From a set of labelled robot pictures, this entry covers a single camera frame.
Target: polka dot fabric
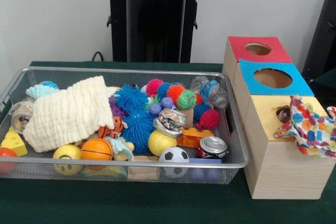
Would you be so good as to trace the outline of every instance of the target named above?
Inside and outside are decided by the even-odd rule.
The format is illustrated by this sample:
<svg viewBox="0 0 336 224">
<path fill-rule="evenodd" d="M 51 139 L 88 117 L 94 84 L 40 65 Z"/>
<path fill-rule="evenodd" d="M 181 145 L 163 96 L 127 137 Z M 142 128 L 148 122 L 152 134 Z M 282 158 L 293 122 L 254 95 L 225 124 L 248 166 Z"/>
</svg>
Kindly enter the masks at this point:
<svg viewBox="0 0 336 224">
<path fill-rule="evenodd" d="M 303 155 L 336 157 L 336 108 L 327 108 L 330 117 L 319 116 L 312 105 L 304 104 L 298 96 L 290 96 L 290 115 L 274 134 L 275 137 L 292 135 Z"/>
</svg>

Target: pink spiky ball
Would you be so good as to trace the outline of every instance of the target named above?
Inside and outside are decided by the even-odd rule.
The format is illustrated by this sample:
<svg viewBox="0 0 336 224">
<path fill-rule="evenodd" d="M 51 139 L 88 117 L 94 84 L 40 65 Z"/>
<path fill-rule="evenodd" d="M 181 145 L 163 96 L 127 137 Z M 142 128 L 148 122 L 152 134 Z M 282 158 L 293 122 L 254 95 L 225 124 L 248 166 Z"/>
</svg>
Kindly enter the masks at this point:
<svg viewBox="0 0 336 224">
<path fill-rule="evenodd" d="M 199 123 L 196 123 L 196 127 L 199 130 L 213 130 L 218 127 L 220 120 L 221 117 L 218 111 L 208 109 L 202 114 Z"/>
<path fill-rule="evenodd" d="M 149 97 L 154 97 L 157 94 L 159 86 L 163 83 L 163 80 L 153 79 L 148 82 L 146 93 Z"/>
</svg>

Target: white muslin cloth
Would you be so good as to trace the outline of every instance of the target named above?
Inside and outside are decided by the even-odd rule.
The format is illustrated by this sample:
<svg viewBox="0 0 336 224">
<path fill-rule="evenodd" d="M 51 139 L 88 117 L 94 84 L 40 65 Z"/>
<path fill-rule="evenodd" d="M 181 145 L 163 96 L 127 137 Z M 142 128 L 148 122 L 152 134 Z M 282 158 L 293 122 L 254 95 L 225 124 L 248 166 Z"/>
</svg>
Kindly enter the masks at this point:
<svg viewBox="0 0 336 224">
<path fill-rule="evenodd" d="M 114 128 L 107 87 L 98 76 L 37 99 L 23 135 L 36 152 L 45 152 L 86 139 L 103 126 Z"/>
</svg>

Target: orange toy block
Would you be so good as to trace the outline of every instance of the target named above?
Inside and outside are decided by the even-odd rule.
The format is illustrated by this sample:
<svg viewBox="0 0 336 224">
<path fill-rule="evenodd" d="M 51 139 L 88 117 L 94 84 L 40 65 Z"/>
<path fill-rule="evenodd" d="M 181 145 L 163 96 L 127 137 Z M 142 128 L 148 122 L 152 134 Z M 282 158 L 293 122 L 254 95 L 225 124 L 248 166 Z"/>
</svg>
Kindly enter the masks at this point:
<svg viewBox="0 0 336 224">
<path fill-rule="evenodd" d="M 182 145 L 191 148 L 197 148 L 198 142 L 201 138 L 206 136 L 214 136 L 214 134 L 209 130 L 198 131 L 196 128 L 190 128 L 185 130 L 181 127 L 183 131 L 182 137 L 177 139 L 177 145 Z"/>
</svg>

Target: smiley face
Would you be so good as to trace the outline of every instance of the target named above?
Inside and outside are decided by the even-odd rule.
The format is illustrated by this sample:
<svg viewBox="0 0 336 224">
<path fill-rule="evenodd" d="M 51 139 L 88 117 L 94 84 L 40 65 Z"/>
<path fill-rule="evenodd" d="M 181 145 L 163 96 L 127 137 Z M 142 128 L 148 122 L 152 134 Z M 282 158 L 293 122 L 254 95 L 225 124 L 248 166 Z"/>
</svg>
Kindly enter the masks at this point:
<svg viewBox="0 0 336 224">
<path fill-rule="evenodd" d="M 72 144 L 64 145 L 55 151 L 53 158 L 80 159 L 80 148 Z M 54 168 L 59 174 L 63 176 L 70 176 L 77 174 L 83 168 L 83 166 L 71 164 L 54 164 Z"/>
</svg>

